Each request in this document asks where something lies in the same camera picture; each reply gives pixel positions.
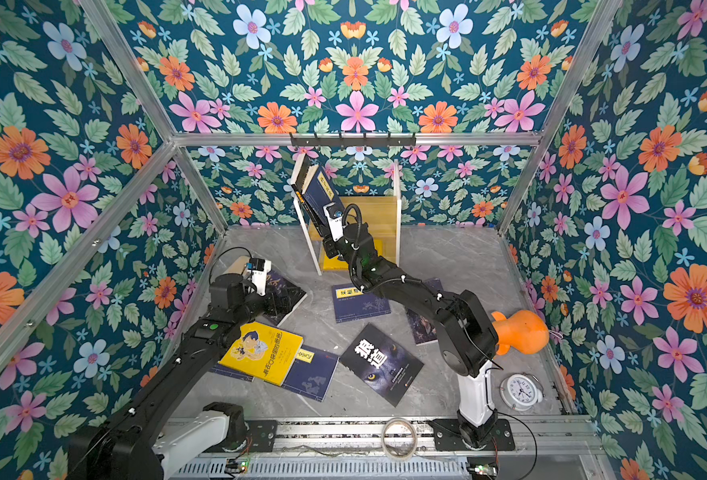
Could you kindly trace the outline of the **yellow cartoon cover book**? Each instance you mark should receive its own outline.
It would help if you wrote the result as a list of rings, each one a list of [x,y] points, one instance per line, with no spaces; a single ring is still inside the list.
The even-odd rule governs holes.
[[[241,326],[235,342],[217,364],[281,386],[303,341],[302,336],[274,326],[247,323]]]

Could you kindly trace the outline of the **blue book yellow label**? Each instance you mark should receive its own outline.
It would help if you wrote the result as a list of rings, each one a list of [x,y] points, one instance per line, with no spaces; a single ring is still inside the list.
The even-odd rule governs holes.
[[[301,185],[301,194],[315,215],[325,223],[322,217],[322,208],[330,202],[341,202],[333,188],[333,184],[326,176],[323,167],[310,166]]]
[[[336,323],[379,317],[391,313],[386,299],[365,293],[351,284],[331,287],[332,306]]]

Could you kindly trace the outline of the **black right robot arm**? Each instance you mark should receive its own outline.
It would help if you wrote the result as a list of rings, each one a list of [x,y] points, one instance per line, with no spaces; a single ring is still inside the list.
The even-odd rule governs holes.
[[[353,287],[403,304],[435,328],[441,356],[459,380],[459,436],[470,448],[485,446],[499,418],[491,397],[499,336],[479,298],[433,288],[381,256],[359,206],[328,204],[323,215],[326,224],[316,229],[325,254],[346,263]]]

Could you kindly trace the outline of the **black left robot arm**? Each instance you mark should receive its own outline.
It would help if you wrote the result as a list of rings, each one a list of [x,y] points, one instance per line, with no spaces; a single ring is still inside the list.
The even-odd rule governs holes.
[[[218,276],[210,290],[207,312],[183,335],[171,360],[105,422],[70,436],[68,478],[168,479],[212,446],[249,444],[242,407],[224,402],[208,404],[177,432],[161,435],[188,392],[240,338],[241,326],[293,310],[288,296],[260,294],[240,274]]]

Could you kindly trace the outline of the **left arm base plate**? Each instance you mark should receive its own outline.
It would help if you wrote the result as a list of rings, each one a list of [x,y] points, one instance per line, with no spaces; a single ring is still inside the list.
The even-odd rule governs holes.
[[[243,454],[273,452],[278,422],[275,420],[247,420],[245,436],[241,440],[225,439],[207,450],[207,454]]]

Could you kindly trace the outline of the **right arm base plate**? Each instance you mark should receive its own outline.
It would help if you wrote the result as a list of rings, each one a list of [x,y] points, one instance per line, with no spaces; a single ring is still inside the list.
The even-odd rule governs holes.
[[[461,422],[457,418],[437,418],[427,421],[433,430],[433,443],[437,451],[513,451],[515,440],[511,424],[499,419],[489,431],[489,435],[477,446],[469,446],[461,435]]]

